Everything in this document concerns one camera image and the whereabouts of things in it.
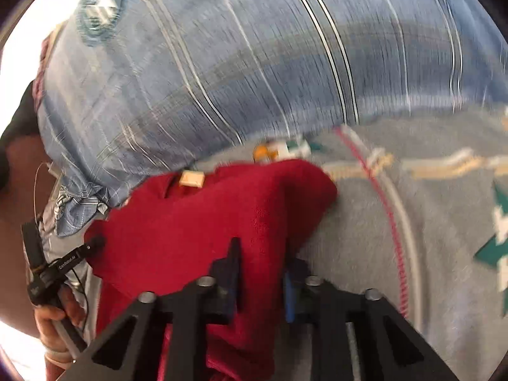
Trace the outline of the red knit garment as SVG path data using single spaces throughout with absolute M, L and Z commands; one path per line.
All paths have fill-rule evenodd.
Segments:
M 105 240 L 90 258 L 102 282 L 97 331 L 142 291 L 164 295 L 201 277 L 238 238 L 238 312 L 229 325 L 209 327 L 207 364 L 217 380 L 271 378 L 284 265 L 337 195 L 329 176 L 303 160 L 222 166 L 201 188 L 182 186 L 176 173 L 146 180 L 86 231 Z

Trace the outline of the grey patterned bed sheet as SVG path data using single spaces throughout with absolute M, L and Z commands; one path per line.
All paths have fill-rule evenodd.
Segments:
M 505 378 L 507 318 L 497 280 L 503 267 L 479 261 L 486 243 L 507 236 L 507 118 L 468 110 L 380 119 L 318 135 L 315 163 L 329 165 L 341 190 L 304 254 L 348 289 L 375 283 L 395 292 L 387 218 L 351 142 L 378 175 L 394 211 L 408 274 L 410 318 L 462 380 Z

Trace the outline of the blue plaid quilt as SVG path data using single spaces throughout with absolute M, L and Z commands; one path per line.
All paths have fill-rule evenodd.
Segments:
M 504 105 L 506 60 L 477 0 L 81 0 L 38 108 L 55 232 L 249 140 Z

